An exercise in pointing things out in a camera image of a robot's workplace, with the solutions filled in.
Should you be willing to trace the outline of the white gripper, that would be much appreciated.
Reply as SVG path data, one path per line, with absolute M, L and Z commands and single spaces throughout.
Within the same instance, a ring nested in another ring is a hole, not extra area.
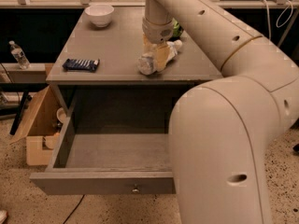
M 169 40 L 173 34 L 173 22 L 154 24 L 146 18 L 142 20 L 143 29 L 143 56 L 153 57 L 156 45 Z M 167 44 L 160 44 L 156 49 L 157 71 L 161 72 L 167 64 L 170 48 Z

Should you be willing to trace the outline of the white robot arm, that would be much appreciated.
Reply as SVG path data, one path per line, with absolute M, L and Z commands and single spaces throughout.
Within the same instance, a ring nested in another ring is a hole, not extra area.
M 169 123 L 182 224 L 272 224 L 267 146 L 299 117 L 299 69 L 275 44 L 209 0 L 146 0 L 158 43 L 177 20 L 222 77 L 185 92 Z

